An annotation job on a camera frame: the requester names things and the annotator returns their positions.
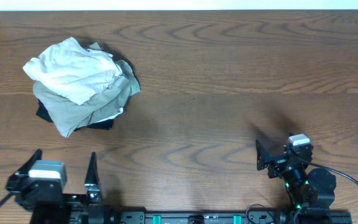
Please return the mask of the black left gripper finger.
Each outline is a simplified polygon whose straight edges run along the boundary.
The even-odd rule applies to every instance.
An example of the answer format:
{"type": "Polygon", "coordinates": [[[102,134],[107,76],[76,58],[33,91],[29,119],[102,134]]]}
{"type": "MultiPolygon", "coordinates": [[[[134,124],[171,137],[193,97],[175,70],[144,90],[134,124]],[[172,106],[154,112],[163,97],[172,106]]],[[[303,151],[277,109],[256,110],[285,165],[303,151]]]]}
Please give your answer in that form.
{"type": "Polygon", "coordinates": [[[28,175],[31,167],[38,161],[42,159],[42,150],[38,149],[34,152],[31,158],[24,163],[15,173],[16,176],[28,175]]]}
{"type": "Polygon", "coordinates": [[[99,181],[96,153],[91,153],[88,170],[85,178],[85,189],[90,203],[99,204],[102,202],[101,184],[99,181]]]}

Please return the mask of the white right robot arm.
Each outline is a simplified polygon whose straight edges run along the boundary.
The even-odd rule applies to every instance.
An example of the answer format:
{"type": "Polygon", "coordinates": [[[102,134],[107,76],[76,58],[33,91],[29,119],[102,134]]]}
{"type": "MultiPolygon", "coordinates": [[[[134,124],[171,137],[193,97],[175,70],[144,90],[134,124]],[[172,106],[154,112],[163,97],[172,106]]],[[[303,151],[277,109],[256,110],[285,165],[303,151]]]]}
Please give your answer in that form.
{"type": "Polygon", "coordinates": [[[267,169],[269,178],[280,178],[293,210],[288,212],[290,223],[333,223],[329,207],[335,200],[336,177],[323,168],[309,173],[313,145],[304,134],[293,135],[284,145],[284,153],[272,156],[257,139],[257,170],[267,169]]]}

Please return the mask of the light grey t-shirt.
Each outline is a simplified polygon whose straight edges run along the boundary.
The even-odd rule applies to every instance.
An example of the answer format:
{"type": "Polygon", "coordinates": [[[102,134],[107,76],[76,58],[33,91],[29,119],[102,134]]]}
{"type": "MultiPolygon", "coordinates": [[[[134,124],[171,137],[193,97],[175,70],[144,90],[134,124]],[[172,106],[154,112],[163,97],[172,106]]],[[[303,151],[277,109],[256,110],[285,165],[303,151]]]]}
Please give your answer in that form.
{"type": "Polygon", "coordinates": [[[31,58],[23,70],[54,93],[82,105],[123,74],[112,58],[97,42],[83,48],[70,37],[31,58]]]}

